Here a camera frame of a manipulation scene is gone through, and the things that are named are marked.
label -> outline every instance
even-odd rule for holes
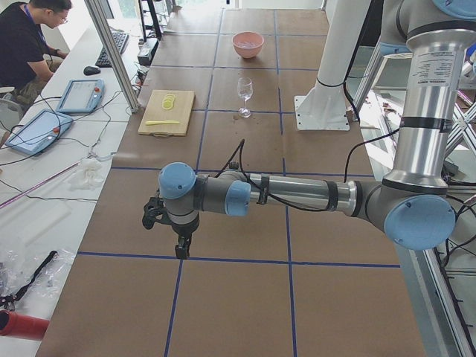
[[[416,87],[449,87],[456,52],[439,51],[414,56],[409,83]]]

lemon slice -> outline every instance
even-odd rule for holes
[[[173,108],[173,104],[176,101],[176,96],[174,94],[166,94],[164,99],[162,100],[162,109],[164,110],[171,110]]]

red tube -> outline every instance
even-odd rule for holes
[[[50,321],[13,311],[0,311],[0,335],[41,341]]]

wooden cutting board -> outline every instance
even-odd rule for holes
[[[162,108],[162,101],[167,94],[175,95],[173,108],[169,110]],[[194,91],[165,91],[159,89],[152,91],[138,133],[140,135],[185,136],[194,99]],[[147,121],[163,120],[176,120],[180,123],[146,125]]]

blue joint cap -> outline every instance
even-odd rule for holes
[[[395,243],[421,251],[436,247],[455,225],[451,205],[435,195],[413,196],[397,205],[384,222],[384,231]]]
[[[193,189],[196,175],[193,169],[183,162],[173,162],[161,170],[158,186],[165,199],[178,199]]]
[[[225,197],[225,212],[228,216],[246,216],[250,205],[251,185],[248,182],[234,181]]]
[[[446,15],[462,20],[476,20],[475,0],[433,0]]]
[[[411,51],[406,45],[380,42],[380,54],[382,56],[397,57],[401,54],[410,54]]]
[[[471,56],[473,52],[476,51],[476,43],[473,44],[473,46],[469,47],[468,50],[466,51],[466,56]]]

